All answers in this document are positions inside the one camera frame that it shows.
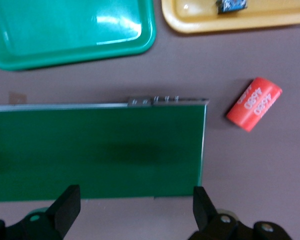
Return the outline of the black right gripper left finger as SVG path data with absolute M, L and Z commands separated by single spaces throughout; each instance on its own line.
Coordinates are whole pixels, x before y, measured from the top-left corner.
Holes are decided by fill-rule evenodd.
M 10 226 L 0 219 L 0 240 L 63 240 L 80 211 L 80 186 L 70 185 L 46 210 L 36 210 Z

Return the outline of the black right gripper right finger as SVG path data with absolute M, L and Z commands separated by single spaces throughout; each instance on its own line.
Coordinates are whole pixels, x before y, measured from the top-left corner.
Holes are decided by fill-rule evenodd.
M 193 188 L 193 215 L 198 227 L 190 240 L 290 240 L 278 224 L 258 221 L 250 228 L 229 213 L 219 213 L 202 186 Z

